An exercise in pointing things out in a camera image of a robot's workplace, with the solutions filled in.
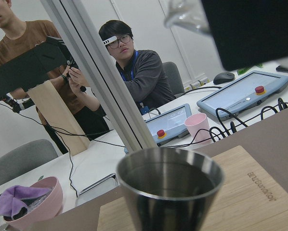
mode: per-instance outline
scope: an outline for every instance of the glass object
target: glass object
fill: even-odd
[[[200,0],[170,0],[164,26],[170,28],[173,25],[210,35],[209,24]]]
[[[114,42],[111,42],[109,44],[110,48],[112,49],[116,49],[119,47],[119,41],[121,41],[122,43],[128,43],[130,42],[131,38],[130,38],[130,35],[129,34],[125,34],[125,35],[122,35],[120,38],[116,39]]]

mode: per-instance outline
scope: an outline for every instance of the wooden board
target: wooden board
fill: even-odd
[[[72,134],[84,134],[84,131],[49,80],[28,90],[27,93],[51,126],[63,128]],[[68,133],[57,128],[56,130],[60,132]],[[83,136],[69,136],[62,133],[59,133],[59,135],[62,136],[69,147],[71,155],[85,151],[90,144],[90,140]]]
[[[203,231],[288,231],[288,193],[237,146],[213,159],[225,172]],[[134,231],[124,198],[100,208],[98,231]]]

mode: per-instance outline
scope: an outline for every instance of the metal frame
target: metal frame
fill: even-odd
[[[41,0],[129,153],[156,147],[88,13],[79,0]]]

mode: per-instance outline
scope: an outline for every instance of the green object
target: green object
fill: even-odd
[[[263,68],[263,64],[256,64],[256,66],[259,67],[259,68]],[[249,71],[251,68],[252,68],[252,66],[245,67],[245,68],[242,68],[242,69],[238,69],[237,70],[237,74],[238,75],[242,75],[242,74],[246,73],[247,71]]]
[[[237,74],[238,75],[242,75],[242,74],[246,73],[250,68],[251,68],[251,66],[250,67],[245,67],[245,68],[242,68],[242,69],[238,69],[237,70]]]

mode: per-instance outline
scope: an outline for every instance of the pink bowl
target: pink bowl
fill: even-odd
[[[30,213],[17,220],[5,220],[7,224],[19,230],[26,229],[36,221],[48,220],[55,217],[63,204],[63,190],[56,177],[44,178],[31,185],[31,187],[53,189],[52,192],[46,197],[46,199]]]

